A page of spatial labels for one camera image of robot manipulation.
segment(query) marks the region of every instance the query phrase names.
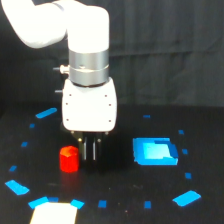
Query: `black surface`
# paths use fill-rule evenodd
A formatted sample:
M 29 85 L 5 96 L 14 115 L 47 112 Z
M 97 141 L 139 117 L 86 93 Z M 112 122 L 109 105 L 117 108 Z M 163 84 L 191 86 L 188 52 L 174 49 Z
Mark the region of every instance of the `black surface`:
M 59 170 L 59 150 L 76 142 L 60 131 L 60 105 L 57 113 L 35 118 L 51 106 L 11 106 L 0 119 L 1 223 L 28 224 L 33 212 L 28 202 L 43 196 L 85 202 L 77 224 L 224 222 L 224 109 L 119 106 L 117 126 L 105 143 L 104 162 L 94 168 L 82 164 L 77 173 L 65 174 Z M 144 114 L 151 118 L 143 119 Z M 169 137 L 178 149 L 178 166 L 133 163 L 134 137 Z M 21 148 L 23 141 L 28 142 L 26 148 Z M 182 154 L 183 148 L 188 156 Z M 18 168 L 9 173 L 12 165 Z M 185 172 L 192 173 L 192 180 L 185 179 Z M 16 196 L 4 184 L 11 179 L 30 192 Z M 188 190 L 202 198 L 183 208 L 172 202 Z M 107 200 L 106 209 L 98 208 L 99 200 Z M 144 209 L 148 200 L 151 210 Z

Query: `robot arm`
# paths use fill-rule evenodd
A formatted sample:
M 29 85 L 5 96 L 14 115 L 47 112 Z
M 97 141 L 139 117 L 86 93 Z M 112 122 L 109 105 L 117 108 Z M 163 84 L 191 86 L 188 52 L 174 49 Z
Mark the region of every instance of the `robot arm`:
M 63 13 L 54 4 L 35 6 L 32 0 L 2 0 L 2 7 L 15 33 L 31 48 L 46 47 L 65 36 Z
M 1 0 L 18 37 L 42 48 L 68 35 L 69 66 L 63 89 L 63 124 L 71 131 L 107 132 L 116 122 L 117 99 L 109 77 L 109 14 L 97 6 L 60 0 Z
M 32 0 L 1 2 L 14 31 L 31 48 L 57 43 L 66 32 L 73 51 L 95 53 L 109 47 L 109 15 L 103 8 L 86 6 L 73 0 L 38 6 Z

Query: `blue marker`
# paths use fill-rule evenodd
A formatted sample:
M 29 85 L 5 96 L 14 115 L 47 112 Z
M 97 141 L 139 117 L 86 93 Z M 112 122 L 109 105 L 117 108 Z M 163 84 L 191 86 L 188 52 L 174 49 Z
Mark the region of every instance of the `blue marker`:
M 47 197 L 43 197 L 43 198 L 39 198 L 35 201 L 31 201 L 28 203 L 28 205 L 30 206 L 30 208 L 34 209 L 36 208 L 38 205 L 44 204 L 46 202 L 49 202 Z
M 198 200 L 199 198 L 201 198 L 200 194 L 197 194 L 195 191 L 188 191 L 185 194 L 182 194 L 179 197 L 174 198 L 173 201 L 176 202 L 179 206 L 183 207 L 195 200 Z
M 10 180 L 10 181 L 6 182 L 5 185 L 7 187 L 9 187 L 17 195 L 23 195 L 30 191 L 28 188 L 20 185 L 19 183 L 17 183 L 14 180 Z
M 145 206 L 146 209 L 151 209 L 151 201 L 145 201 Z
M 57 112 L 57 109 L 56 108 L 51 108 L 49 110 L 46 110 L 44 112 L 41 112 L 41 113 L 37 114 L 36 117 L 39 118 L 39 119 L 41 119 L 41 118 L 44 118 L 46 116 L 49 116 L 49 115 L 51 115 L 51 114 L 53 114 L 55 112 Z
M 77 201 L 77 200 L 72 200 L 71 205 L 73 205 L 74 207 L 80 209 L 83 207 L 85 203 L 81 202 L 81 201 Z
M 11 166 L 11 168 L 9 169 L 10 172 L 14 172 L 16 170 L 17 166 Z
M 99 201 L 99 204 L 98 204 L 98 207 L 99 208 L 106 208 L 107 207 L 107 201 Z
M 27 147 L 27 145 L 28 145 L 28 142 L 23 142 L 21 147 Z

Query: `blue tape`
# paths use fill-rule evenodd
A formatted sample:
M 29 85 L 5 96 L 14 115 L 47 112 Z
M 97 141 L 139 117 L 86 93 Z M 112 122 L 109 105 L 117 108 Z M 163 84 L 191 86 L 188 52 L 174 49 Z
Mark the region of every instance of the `blue tape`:
M 71 205 L 73 205 L 74 207 L 80 209 L 82 208 L 82 206 L 84 205 L 84 202 L 81 201 L 77 201 L 77 200 L 72 200 Z
M 191 173 L 185 173 L 186 179 L 191 179 Z
M 35 127 L 35 124 L 30 124 L 30 128 L 34 128 Z
M 180 135 L 184 135 L 184 131 L 183 130 L 179 130 L 179 134 Z
M 99 201 L 99 204 L 98 204 L 98 207 L 99 208 L 106 208 L 107 207 L 107 201 Z
M 17 166 L 11 166 L 11 168 L 9 169 L 10 172 L 14 172 L 16 170 Z
M 145 201 L 144 208 L 150 209 L 151 208 L 151 201 Z
M 35 201 L 31 201 L 28 203 L 28 205 L 30 206 L 30 208 L 34 209 L 36 208 L 38 205 L 44 204 L 46 202 L 49 202 L 47 197 L 43 197 L 43 198 L 39 198 Z
M 28 145 L 28 142 L 23 142 L 21 147 L 27 147 L 27 145 Z
M 9 187 L 17 195 L 23 195 L 30 191 L 28 188 L 20 185 L 19 183 L 17 183 L 14 180 L 10 180 L 10 181 L 6 182 L 5 185 L 7 187 Z
M 59 199 L 57 197 L 50 197 L 48 198 L 49 202 L 58 202 Z
M 46 116 L 49 116 L 49 115 L 51 115 L 51 114 L 53 114 L 55 112 L 57 112 L 57 109 L 56 108 L 51 108 L 49 110 L 46 110 L 46 111 L 43 111 L 43 112 L 37 114 L 36 117 L 39 118 L 39 119 L 41 119 L 41 118 L 44 118 Z
M 146 145 L 149 146 L 148 148 L 152 148 L 153 156 L 151 158 L 149 156 L 150 150 L 145 148 Z M 167 145 L 169 155 L 167 155 L 164 145 Z M 133 139 L 133 147 L 134 161 L 140 165 L 177 165 L 178 163 L 176 147 L 170 143 L 169 138 L 136 138 Z
M 182 149 L 182 152 L 183 152 L 184 155 L 187 155 L 188 154 L 187 149 Z
M 197 194 L 195 191 L 188 191 L 187 193 L 174 198 L 173 201 L 176 202 L 179 206 L 183 207 L 192 203 L 193 201 L 198 200 L 199 198 L 201 198 L 200 194 Z

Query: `red block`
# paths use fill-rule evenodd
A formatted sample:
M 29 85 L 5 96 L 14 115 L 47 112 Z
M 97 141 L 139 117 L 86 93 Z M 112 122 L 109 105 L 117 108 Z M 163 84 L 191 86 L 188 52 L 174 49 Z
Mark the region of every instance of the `red block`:
M 72 173 L 79 169 L 79 150 L 74 146 L 63 147 L 60 151 L 60 169 Z

